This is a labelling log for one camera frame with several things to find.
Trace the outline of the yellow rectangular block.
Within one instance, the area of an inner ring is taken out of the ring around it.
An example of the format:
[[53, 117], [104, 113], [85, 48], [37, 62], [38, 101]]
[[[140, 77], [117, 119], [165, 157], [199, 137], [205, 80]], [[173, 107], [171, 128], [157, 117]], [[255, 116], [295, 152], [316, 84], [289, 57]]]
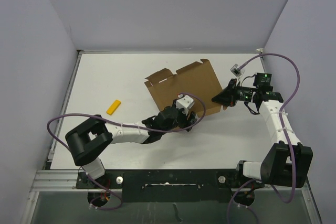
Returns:
[[109, 108], [106, 110], [106, 114], [108, 115], [112, 115], [117, 109], [118, 107], [121, 105], [121, 101], [119, 100], [115, 100], [110, 106]]

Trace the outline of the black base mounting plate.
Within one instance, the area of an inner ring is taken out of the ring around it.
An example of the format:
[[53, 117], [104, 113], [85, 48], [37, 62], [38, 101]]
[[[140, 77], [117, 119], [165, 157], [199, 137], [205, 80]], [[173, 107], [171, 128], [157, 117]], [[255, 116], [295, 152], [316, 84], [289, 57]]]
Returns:
[[109, 186], [124, 203], [229, 202], [247, 181], [235, 169], [108, 169], [97, 183], [79, 172], [75, 188], [87, 189], [94, 199], [99, 185]]

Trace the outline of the brown cardboard box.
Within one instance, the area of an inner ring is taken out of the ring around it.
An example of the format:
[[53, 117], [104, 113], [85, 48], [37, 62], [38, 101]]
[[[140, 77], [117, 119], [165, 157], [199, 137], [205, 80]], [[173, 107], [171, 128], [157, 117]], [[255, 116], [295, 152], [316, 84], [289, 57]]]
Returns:
[[144, 84], [160, 111], [171, 105], [182, 92], [200, 98], [205, 104], [206, 116], [218, 113], [222, 108], [222, 105], [212, 101], [223, 88], [208, 59], [195, 61], [176, 70], [175, 74], [164, 68], [146, 77]]

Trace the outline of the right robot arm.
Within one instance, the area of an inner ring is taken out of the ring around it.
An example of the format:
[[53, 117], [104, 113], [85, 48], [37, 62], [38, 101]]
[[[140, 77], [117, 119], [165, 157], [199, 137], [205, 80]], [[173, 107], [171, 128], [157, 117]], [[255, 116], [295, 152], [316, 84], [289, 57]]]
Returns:
[[252, 179], [275, 186], [303, 187], [313, 158], [310, 147], [303, 146], [292, 129], [285, 111], [284, 100], [271, 86], [271, 74], [254, 75], [253, 87], [241, 86], [231, 79], [228, 86], [212, 98], [224, 107], [234, 107], [238, 101], [254, 103], [254, 114], [265, 120], [272, 147], [262, 162], [240, 161], [233, 174], [234, 182], [244, 187]]

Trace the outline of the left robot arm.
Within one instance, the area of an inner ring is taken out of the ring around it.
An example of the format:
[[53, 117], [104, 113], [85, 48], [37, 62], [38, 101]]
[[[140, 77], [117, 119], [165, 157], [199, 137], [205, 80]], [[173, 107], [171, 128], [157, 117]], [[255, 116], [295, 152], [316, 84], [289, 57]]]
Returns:
[[188, 109], [167, 106], [158, 115], [149, 117], [131, 127], [106, 127], [102, 120], [89, 118], [69, 131], [65, 138], [76, 166], [88, 173], [88, 182], [95, 188], [107, 181], [106, 170], [99, 155], [109, 144], [137, 143], [151, 144], [161, 139], [166, 131], [177, 127], [191, 130], [197, 122], [195, 112], [187, 114]]

